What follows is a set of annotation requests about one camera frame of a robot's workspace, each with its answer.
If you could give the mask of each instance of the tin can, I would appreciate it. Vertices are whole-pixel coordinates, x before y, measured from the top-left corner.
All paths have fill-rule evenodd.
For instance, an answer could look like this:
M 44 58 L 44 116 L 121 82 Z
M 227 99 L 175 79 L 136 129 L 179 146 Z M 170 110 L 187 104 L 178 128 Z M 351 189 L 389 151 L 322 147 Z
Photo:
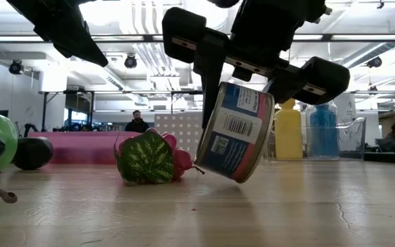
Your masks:
M 221 82 L 195 164 L 244 183 L 261 160 L 272 129 L 274 106 L 274 97 L 268 93 Z

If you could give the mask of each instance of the can label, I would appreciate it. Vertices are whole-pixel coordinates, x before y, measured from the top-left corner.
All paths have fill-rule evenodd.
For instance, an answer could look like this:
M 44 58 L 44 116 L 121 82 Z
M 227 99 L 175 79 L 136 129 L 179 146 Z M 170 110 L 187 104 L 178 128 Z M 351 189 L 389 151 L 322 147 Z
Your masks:
M 236 180 L 244 177 L 258 158 L 254 153 L 263 144 L 256 142 L 262 128 L 268 127 L 262 125 L 269 125 L 269 119 L 263 121 L 269 115 L 265 97 L 271 96 L 235 84 L 225 85 L 222 107 L 213 116 L 213 129 L 207 130 L 209 142 L 202 147 L 204 155 L 200 162 L 214 172 Z

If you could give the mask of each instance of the security camera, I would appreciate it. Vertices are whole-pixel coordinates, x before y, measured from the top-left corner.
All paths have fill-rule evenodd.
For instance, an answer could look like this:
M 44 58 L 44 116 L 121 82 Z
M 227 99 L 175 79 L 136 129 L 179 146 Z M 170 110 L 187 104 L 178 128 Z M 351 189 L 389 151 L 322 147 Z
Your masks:
M 368 68 L 379 68 L 382 65 L 382 60 L 380 57 L 376 57 L 371 59 L 370 61 L 367 62 Z
M 24 74 L 24 66 L 22 65 L 22 60 L 13 60 L 12 64 L 8 68 L 8 71 L 13 75 Z
M 136 67 L 135 54 L 128 54 L 128 58 L 124 61 L 124 66 L 128 69 L 133 69 Z

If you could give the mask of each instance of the table surface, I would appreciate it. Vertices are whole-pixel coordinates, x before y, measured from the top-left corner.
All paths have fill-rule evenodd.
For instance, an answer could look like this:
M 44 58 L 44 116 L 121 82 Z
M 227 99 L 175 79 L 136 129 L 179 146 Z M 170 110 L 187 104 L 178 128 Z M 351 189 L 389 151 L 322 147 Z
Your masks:
M 125 187 L 115 166 L 11 168 L 0 246 L 395 246 L 395 164 L 260 164 L 238 185 L 207 172 Z

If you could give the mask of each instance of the yellow bottle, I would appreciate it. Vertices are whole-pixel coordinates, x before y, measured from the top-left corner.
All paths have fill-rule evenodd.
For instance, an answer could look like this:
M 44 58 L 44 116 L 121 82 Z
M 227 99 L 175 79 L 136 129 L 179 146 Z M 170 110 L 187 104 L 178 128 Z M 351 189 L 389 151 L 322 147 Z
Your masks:
M 294 110 L 295 100 L 280 104 L 275 114 L 276 158 L 284 160 L 302 159 L 301 113 Z

